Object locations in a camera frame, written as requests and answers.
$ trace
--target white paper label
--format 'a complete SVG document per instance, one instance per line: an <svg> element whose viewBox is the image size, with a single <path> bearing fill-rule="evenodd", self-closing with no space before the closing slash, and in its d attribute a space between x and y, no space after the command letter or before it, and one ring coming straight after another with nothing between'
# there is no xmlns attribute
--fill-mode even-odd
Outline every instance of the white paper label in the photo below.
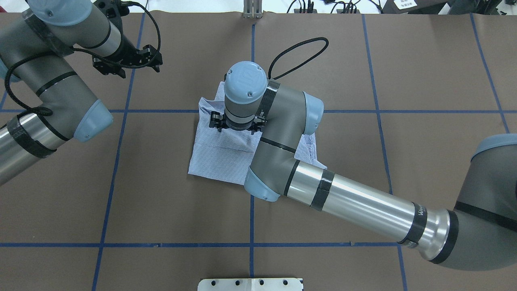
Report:
<svg viewBox="0 0 517 291"><path fill-rule="evenodd" d="M393 0L393 2L395 2L395 5L400 10L415 7L417 5L415 0Z"/></svg>

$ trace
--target white bracket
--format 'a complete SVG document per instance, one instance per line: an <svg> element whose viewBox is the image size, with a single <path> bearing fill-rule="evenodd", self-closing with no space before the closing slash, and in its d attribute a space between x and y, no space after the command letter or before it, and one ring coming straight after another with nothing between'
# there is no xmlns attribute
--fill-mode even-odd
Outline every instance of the white bracket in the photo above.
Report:
<svg viewBox="0 0 517 291"><path fill-rule="evenodd" d="M244 18L262 18L262 0L244 0Z"/></svg>
<svg viewBox="0 0 517 291"><path fill-rule="evenodd" d="M303 291L303 279L204 279L197 291Z"/></svg>

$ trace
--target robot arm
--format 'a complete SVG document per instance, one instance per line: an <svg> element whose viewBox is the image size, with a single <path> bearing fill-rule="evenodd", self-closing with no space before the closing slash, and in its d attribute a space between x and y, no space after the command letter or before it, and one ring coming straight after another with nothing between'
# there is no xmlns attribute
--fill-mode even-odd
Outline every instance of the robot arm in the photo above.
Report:
<svg viewBox="0 0 517 291"><path fill-rule="evenodd" d="M120 64L97 57L105 75L124 77L121 67L132 65L159 71L161 65L159 52L151 46L137 50L89 0L29 0L28 4L30 9L20 19L0 31L0 74L4 77L7 68L19 65L11 80L23 80L42 104L26 108L0 128L0 185L69 139L88 141L112 124L108 109L63 59L81 50L73 45ZM20 62L49 51L53 53Z"/></svg>
<svg viewBox="0 0 517 291"><path fill-rule="evenodd" d="M244 184L251 195L267 201L287 196L446 267L489 270L517 262L517 135L485 140L454 211L432 210L294 159L301 134L314 133L321 120L319 99L267 80L251 62L234 65L224 88L225 115L213 112L212 127L254 130L261 122Z"/></svg>

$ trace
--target light blue cap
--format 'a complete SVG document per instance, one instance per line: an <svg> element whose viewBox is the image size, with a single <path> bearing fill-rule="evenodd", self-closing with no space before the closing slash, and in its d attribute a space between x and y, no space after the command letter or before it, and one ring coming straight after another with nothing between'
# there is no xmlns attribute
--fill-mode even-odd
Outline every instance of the light blue cap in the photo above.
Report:
<svg viewBox="0 0 517 291"><path fill-rule="evenodd" d="M80 142L88 141L90 138L105 130L112 123L113 116L102 101L97 100L84 115L73 137Z"/></svg>
<svg viewBox="0 0 517 291"><path fill-rule="evenodd" d="M249 194L269 202L275 202L278 200L278 197L280 197L280 194L266 186L266 184L255 175L251 168L248 168L248 174L246 174L246 179L244 180L244 189L246 189Z"/></svg>
<svg viewBox="0 0 517 291"><path fill-rule="evenodd" d="M226 74L224 93L233 103L253 103L264 95L266 88L266 73L254 62L238 62Z"/></svg>
<svg viewBox="0 0 517 291"><path fill-rule="evenodd" d="M472 158L486 150L503 146L510 146L512 144L517 144L517 134L502 134L487 137L479 143L478 148L476 149L476 153L472 156Z"/></svg>
<svg viewBox="0 0 517 291"><path fill-rule="evenodd" d="M5 76L7 75L7 66L4 64L2 59L0 59L0 78L5 80ZM11 75L10 81L12 83L20 82L21 79L16 77L14 74Z"/></svg>
<svg viewBox="0 0 517 291"><path fill-rule="evenodd" d="M90 0L28 0L27 3L39 19L56 26L81 23L93 8Z"/></svg>
<svg viewBox="0 0 517 291"><path fill-rule="evenodd" d="M318 129L318 125L320 124L323 117L323 110L325 106L323 101L320 99L307 94L305 95L305 107L306 107L306 117L305 117L305 131L304 135L311 135L316 132Z"/></svg>

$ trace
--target striped cloth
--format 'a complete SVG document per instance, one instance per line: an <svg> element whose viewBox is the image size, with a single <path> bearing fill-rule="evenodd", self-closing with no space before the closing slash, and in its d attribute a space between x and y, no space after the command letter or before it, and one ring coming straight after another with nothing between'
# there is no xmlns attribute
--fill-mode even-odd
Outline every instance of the striped cloth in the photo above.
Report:
<svg viewBox="0 0 517 291"><path fill-rule="evenodd" d="M215 100L201 98L199 123L190 158L189 174L244 185L248 167L259 144L261 132L209 128L210 112L224 112L224 82L219 84ZM316 137L302 135L294 156L316 167L327 167L317 160Z"/></svg>

